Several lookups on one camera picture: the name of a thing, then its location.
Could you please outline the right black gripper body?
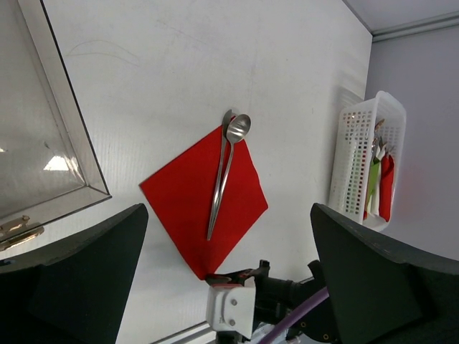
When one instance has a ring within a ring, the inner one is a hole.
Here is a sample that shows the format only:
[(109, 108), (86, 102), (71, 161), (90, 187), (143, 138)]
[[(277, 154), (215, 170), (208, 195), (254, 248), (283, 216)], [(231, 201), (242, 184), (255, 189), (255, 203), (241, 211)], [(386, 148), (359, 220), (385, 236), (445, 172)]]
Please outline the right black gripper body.
[[(270, 263), (261, 260), (257, 269), (244, 269), (229, 274), (209, 274), (208, 285), (217, 280), (229, 279), (230, 283), (255, 278), (255, 314), (253, 332), (261, 323), (274, 325), (273, 332), (262, 339), (270, 343), (283, 332), (292, 340), (301, 334), (321, 343), (338, 343), (339, 332), (333, 315), (331, 301), (321, 290), (326, 283), (320, 262), (308, 264), (312, 278), (294, 282), (269, 277)], [(250, 341), (236, 332), (217, 332), (217, 343), (243, 343)]]

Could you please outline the silver knife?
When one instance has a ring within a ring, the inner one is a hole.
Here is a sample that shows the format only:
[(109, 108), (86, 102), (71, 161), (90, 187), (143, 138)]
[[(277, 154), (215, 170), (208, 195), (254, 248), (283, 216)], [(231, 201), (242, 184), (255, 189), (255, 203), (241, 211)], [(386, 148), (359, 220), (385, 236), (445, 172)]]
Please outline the silver knife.
[(208, 241), (212, 238), (212, 233), (213, 233), (213, 228), (214, 228), (214, 217), (216, 214), (217, 204), (219, 201), (219, 190), (220, 190), (221, 181), (222, 181), (222, 169), (223, 169), (224, 155), (225, 155), (226, 144), (227, 144), (226, 131), (227, 131), (228, 125), (231, 122), (232, 117), (233, 117), (232, 110), (228, 110), (224, 114), (224, 117), (222, 119), (221, 150), (220, 150), (220, 155), (219, 155), (219, 165), (218, 165), (218, 170), (217, 170), (217, 177), (216, 177), (215, 186), (214, 186), (214, 196), (212, 199), (212, 209), (211, 209), (211, 214), (209, 218), (209, 226), (207, 230), (207, 240)]

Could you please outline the silver spoon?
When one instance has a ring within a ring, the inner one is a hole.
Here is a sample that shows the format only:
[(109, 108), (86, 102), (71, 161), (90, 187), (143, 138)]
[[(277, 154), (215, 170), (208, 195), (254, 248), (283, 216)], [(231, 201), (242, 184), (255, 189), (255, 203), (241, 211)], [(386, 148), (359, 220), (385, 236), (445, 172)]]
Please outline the silver spoon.
[(215, 227), (216, 220), (218, 217), (219, 208), (222, 203), (224, 190), (227, 184), (227, 179), (229, 177), (229, 173), (230, 173), (230, 169), (232, 165), (232, 159), (233, 159), (234, 151), (235, 151), (235, 144), (245, 139), (246, 135), (250, 131), (250, 127), (251, 127), (251, 119), (250, 119), (250, 116), (246, 114), (236, 115), (233, 119), (231, 119), (231, 122), (227, 127), (226, 139), (227, 139), (227, 143), (229, 143), (229, 146), (230, 146), (230, 150), (229, 150), (230, 152), (229, 152), (228, 162), (227, 162), (224, 174), (222, 176), (221, 186), (219, 190), (219, 201), (217, 204), (217, 210), (216, 210), (216, 214), (214, 217), (214, 227)]

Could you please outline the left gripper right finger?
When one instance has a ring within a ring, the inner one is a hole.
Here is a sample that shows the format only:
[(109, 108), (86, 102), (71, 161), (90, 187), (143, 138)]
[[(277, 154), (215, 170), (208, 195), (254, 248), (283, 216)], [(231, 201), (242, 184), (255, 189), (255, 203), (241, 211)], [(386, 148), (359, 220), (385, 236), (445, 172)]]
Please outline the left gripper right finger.
[(458, 261), (323, 204), (311, 226), (342, 343), (458, 342)]

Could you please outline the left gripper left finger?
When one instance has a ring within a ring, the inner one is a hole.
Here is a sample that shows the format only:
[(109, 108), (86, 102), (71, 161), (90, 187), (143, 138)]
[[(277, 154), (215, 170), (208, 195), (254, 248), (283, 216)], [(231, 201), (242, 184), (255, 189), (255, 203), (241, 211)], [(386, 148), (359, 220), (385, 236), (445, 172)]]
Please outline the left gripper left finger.
[(148, 224), (144, 204), (1, 261), (2, 343), (114, 343)]

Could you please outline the red paper napkin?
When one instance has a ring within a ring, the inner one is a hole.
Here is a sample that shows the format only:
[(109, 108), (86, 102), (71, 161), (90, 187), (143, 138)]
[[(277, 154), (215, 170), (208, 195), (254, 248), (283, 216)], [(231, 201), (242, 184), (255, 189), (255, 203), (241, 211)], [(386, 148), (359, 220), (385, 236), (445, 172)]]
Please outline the red paper napkin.
[(235, 153), (212, 238), (207, 229), (220, 157), (215, 128), (140, 185), (154, 213), (189, 268), (204, 280), (227, 258), (268, 209), (246, 142)]

